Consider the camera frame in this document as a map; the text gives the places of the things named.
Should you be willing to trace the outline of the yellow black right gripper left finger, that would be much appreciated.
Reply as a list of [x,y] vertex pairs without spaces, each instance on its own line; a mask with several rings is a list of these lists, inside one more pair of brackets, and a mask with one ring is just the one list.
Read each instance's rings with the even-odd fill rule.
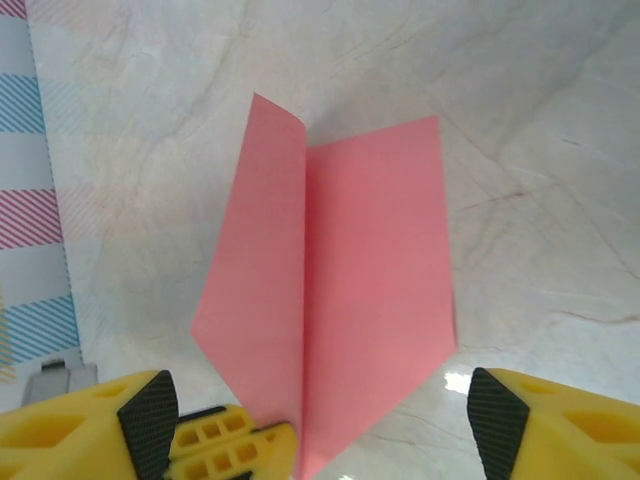
[[0,480],[162,480],[177,420],[167,370],[0,414]]

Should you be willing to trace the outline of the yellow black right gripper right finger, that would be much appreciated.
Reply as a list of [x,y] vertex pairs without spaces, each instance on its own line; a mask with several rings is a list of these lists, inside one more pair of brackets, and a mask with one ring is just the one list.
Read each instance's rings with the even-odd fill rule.
[[640,480],[640,405],[478,367],[467,416],[486,480]]

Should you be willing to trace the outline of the pink paper sheet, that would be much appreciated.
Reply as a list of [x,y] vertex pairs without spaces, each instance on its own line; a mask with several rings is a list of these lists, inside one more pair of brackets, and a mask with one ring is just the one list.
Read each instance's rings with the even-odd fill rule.
[[440,125],[309,146],[252,99],[191,332],[261,424],[299,438],[311,480],[456,348]]

